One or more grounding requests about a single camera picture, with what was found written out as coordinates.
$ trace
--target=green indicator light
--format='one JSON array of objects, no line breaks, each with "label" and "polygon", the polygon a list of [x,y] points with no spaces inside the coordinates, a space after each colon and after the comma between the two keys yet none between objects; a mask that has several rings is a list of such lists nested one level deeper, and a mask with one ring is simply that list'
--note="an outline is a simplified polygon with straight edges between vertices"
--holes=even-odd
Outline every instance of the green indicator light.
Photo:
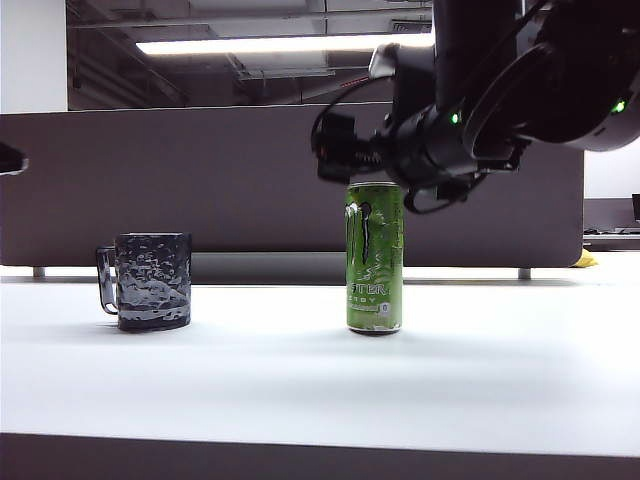
[{"label": "green indicator light", "polygon": [[611,113],[622,113],[624,109],[627,108],[627,102],[624,100],[620,100],[616,105],[611,109]]}]

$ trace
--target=partition leg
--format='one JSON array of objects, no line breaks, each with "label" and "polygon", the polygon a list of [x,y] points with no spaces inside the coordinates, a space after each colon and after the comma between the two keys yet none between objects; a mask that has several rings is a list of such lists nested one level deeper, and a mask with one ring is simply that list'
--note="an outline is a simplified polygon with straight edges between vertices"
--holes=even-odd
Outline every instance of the partition leg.
[{"label": "partition leg", "polygon": [[530,268],[519,268],[518,269],[518,280],[531,280],[531,269]]}]

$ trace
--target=green can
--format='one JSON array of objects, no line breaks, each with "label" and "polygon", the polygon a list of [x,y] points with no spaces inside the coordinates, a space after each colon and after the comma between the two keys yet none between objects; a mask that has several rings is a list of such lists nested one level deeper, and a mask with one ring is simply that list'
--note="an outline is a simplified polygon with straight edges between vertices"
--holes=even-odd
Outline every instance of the green can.
[{"label": "green can", "polygon": [[347,325],[354,332],[385,335],[402,325],[403,212],[395,183],[349,185]]}]

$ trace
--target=yellow object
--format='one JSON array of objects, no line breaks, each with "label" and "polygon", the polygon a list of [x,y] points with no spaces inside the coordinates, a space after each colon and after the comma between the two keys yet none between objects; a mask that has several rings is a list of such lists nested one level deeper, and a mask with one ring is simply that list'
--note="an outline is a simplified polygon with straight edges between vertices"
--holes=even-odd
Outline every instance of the yellow object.
[{"label": "yellow object", "polygon": [[580,260],[576,262],[574,267],[586,268],[586,267],[593,267],[594,265],[597,265],[597,264],[598,264],[598,261],[593,256],[593,253],[583,248],[582,256],[580,257]]}]

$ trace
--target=dark textured mug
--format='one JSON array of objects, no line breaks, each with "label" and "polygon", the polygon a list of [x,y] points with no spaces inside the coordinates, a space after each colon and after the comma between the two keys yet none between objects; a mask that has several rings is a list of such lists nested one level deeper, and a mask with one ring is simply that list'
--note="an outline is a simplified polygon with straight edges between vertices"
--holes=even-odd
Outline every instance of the dark textured mug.
[{"label": "dark textured mug", "polygon": [[[109,253],[115,252],[116,299]],[[191,318],[191,234],[125,233],[96,249],[100,303],[129,332],[168,330]]]}]

